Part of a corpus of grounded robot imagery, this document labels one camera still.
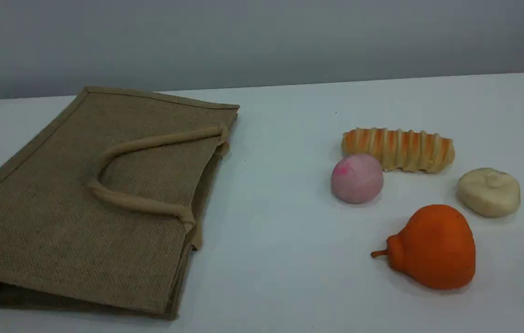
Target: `burlap tote bag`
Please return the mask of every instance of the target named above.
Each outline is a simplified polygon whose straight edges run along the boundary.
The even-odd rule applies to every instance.
[[[0,307],[175,318],[238,108],[84,89],[0,168]]]

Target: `tabletop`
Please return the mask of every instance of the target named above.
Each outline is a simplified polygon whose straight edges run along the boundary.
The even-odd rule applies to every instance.
[[[166,93],[241,105],[179,318],[0,309],[0,331],[524,332],[524,74]],[[0,100],[0,166],[73,98]],[[386,172],[376,199],[345,204],[330,173],[355,127],[440,133],[456,159],[438,174]],[[479,167],[519,180],[517,213],[484,219],[457,201],[458,179]],[[437,203],[474,234],[476,274],[459,291],[426,289],[369,256]]]

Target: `pink bun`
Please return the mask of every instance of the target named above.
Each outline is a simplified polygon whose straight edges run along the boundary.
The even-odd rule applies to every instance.
[[[369,154],[353,154],[343,158],[332,171],[332,192],[345,202],[369,202],[382,188],[381,164]]]

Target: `bread roll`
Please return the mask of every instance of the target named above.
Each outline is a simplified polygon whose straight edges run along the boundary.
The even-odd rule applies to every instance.
[[[344,156],[370,154],[384,170],[439,173],[455,158],[452,139],[438,133],[390,131],[387,129],[353,129],[342,137]]]

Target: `rope handle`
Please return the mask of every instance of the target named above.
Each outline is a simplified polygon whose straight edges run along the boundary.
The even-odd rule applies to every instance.
[[[179,218],[180,222],[184,225],[186,232],[188,232],[196,225],[196,220],[194,219],[194,214],[190,207],[112,191],[103,186],[99,179],[105,167],[112,160],[123,154],[159,146],[173,145],[175,143],[207,139],[208,137],[214,136],[219,136],[217,146],[223,145],[223,151],[226,151],[228,147],[226,142],[228,138],[228,129],[223,124],[181,133],[146,137],[145,139],[123,142],[109,147],[101,152],[101,154],[97,155],[95,160],[91,162],[89,168],[90,176],[86,182],[86,186],[93,195],[103,202],[122,207],[123,209],[148,214],[175,216]]]

